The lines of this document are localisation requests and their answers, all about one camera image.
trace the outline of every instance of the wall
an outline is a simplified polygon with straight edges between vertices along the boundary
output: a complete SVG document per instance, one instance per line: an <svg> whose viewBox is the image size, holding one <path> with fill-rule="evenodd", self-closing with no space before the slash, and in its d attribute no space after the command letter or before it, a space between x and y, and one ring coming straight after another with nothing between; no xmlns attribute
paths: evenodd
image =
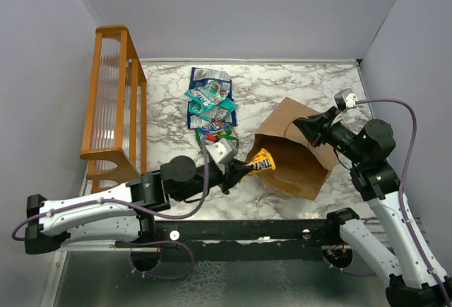
<svg viewBox="0 0 452 307"><path fill-rule="evenodd" d="M78 194L95 23L81 0L1 0L0 17L0 306L33 307L53 254L10 235L27 196Z"/></svg>
<svg viewBox="0 0 452 307"><path fill-rule="evenodd" d="M141 58L362 58L394 0L84 0Z"/></svg>
<svg viewBox="0 0 452 307"><path fill-rule="evenodd" d="M406 190L425 225L437 257L452 272L452 8L450 0L397 0L362 62L369 98L396 97L410 103L418 119ZM408 112L374 106L392 123L398 147L391 158L402 169L411 134Z"/></svg>

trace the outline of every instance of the wooden frame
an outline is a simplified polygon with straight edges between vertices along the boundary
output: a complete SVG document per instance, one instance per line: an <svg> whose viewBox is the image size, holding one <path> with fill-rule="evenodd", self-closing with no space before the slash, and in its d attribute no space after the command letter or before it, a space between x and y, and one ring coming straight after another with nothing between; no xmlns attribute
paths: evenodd
<svg viewBox="0 0 452 307"><path fill-rule="evenodd" d="M117 53L112 52L111 42L119 48ZM105 46L110 44L110 52L106 51L107 48L102 50L102 43L106 43ZM137 122L138 87L141 88L140 123ZM112 99L108 99L105 94L113 95ZM124 110L130 112L130 119L124 117ZM114 129L102 131L102 124L105 125L109 117L114 117L114 122L110 120L109 123ZM141 145L140 169L136 167L137 124L140 124L141 129L141 136L138 139ZM129 134L124 132L125 126L129 127ZM146 78L129 30L123 25L99 27L96 29L80 154L81 159L88 161L86 178L93 180L91 193L111 187L102 186L101 181L124 183L139 176L140 173L145 173L147 171L146 141Z"/></svg>

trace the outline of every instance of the brown paper bag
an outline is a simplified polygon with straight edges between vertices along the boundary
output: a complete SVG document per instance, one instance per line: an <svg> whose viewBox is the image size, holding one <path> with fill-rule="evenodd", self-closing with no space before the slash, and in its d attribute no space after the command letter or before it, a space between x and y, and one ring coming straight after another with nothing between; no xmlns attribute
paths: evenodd
<svg viewBox="0 0 452 307"><path fill-rule="evenodd" d="M257 176L288 195L310 200L315 200L338 163L330 145L313 148L291 124L296 118L313 114L318 112L286 97L259 126L253 147L246 157L249 161L265 148L272 155L276 170L263 171Z"/></svg>

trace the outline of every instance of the yellow package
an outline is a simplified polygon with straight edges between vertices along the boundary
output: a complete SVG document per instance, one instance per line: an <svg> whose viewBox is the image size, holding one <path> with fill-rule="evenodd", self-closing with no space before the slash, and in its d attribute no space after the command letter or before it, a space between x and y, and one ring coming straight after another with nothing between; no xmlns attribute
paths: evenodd
<svg viewBox="0 0 452 307"><path fill-rule="evenodd" d="M256 155L254 155L253 159L251 159L251 161L246 165L253 168L247 176L254 175L260 171L266 171L268 169L273 171L276 169L276 165L271 157L271 154L265 148L262 148Z"/></svg>

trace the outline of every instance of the white marble countertop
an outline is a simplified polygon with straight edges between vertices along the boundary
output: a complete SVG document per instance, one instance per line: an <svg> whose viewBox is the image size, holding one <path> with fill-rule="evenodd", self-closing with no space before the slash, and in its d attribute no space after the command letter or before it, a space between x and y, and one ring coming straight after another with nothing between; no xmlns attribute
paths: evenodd
<svg viewBox="0 0 452 307"><path fill-rule="evenodd" d="M188 88L191 67L226 71L233 82L233 97L238 104L240 139L238 159L244 159L254 141L254 132L285 98L291 97L322 112L334 105L333 96L351 87L359 99L364 90L354 64L284 65L143 65L148 79L148 171L158 169L177 155L188 155L202 163L194 131L186 127ZM347 112L343 123L358 132L370 118L367 106ZM172 200L169 214L191 211L195 203ZM294 198L266 186L250 176L223 195L213 188L203 207L192 219L316 219L328 212L351 207L361 218L373 216L354 189L348 171L336 166L315 201Z"/></svg>

